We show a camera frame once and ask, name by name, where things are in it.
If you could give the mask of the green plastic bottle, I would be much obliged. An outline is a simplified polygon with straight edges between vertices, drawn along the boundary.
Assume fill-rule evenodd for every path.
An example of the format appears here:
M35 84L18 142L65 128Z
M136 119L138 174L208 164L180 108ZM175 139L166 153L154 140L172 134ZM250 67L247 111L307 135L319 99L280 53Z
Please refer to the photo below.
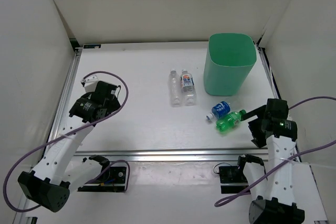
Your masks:
M238 112L230 112L222 119L217 120L216 129L224 133L232 128L236 127L242 120L242 116L246 114L245 110L240 110Z

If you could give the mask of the blue labelled plastic bottle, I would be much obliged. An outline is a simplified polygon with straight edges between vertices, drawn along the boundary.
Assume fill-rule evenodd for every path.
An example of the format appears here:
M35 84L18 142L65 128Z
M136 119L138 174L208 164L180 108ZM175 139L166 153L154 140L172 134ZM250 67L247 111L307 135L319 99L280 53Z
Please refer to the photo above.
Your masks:
M212 107L210 113L206 115L206 119L208 121L219 120L226 116L230 111L230 103L222 101Z

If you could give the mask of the clear bottle with orange label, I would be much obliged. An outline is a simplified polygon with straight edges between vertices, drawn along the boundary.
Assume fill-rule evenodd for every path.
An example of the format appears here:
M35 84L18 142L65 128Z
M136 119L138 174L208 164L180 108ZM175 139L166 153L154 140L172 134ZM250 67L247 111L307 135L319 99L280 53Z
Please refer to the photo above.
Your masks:
M196 91L193 81L193 76L186 69L182 69L181 74L181 89L184 97L185 105L195 105L196 103Z

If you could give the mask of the clear unlabelled plastic bottle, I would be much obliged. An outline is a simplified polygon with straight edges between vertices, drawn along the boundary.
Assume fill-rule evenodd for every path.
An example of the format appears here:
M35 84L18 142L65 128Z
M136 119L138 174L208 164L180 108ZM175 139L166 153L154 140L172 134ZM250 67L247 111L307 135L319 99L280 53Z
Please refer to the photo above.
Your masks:
M170 71L169 75L169 88L170 88L170 102L172 106L180 106L181 98L181 82L180 75L175 69Z

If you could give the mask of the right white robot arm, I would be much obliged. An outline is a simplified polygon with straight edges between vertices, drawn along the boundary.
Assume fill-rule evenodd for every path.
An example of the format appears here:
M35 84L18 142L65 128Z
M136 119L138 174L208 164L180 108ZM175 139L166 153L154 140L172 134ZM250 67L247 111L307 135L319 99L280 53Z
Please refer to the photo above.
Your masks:
M268 150L268 163L250 154L238 158L236 177L248 182L252 201L250 223L303 223L305 211L299 209L293 192L291 157L295 153L297 124L288 120L285 100L268 99L267 104L241 118L248 123L252 142Z

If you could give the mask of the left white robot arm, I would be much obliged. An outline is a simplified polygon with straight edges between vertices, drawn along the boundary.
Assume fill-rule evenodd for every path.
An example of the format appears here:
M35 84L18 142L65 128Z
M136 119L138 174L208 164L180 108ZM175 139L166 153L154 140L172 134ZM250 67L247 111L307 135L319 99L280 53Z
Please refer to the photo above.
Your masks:
M69 127L50 142L51 147L30 172L19 175L24 195L38 206L58 212L74 190L85 184L108 181L113 163L103 156L93 155L71 170L66 168L97 123L115 115L123 106L112 93L95 91L79 98L69 111Z

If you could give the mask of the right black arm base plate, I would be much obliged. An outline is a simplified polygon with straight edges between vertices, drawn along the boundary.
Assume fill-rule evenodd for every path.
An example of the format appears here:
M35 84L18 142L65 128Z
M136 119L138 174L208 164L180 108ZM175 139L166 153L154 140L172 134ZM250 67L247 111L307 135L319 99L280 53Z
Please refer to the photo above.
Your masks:
M215 165L213 173L219 177L221 194L236 194L248 186L246 177L238 167L229 163Z

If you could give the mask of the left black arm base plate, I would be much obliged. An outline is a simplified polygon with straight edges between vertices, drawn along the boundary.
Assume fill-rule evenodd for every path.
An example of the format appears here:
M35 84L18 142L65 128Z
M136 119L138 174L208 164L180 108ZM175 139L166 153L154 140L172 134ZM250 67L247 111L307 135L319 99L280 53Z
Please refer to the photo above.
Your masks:
M96 180L77 189L78 192L123 193L125 191L128 169L125 166L112 166L109 177L104 182Z

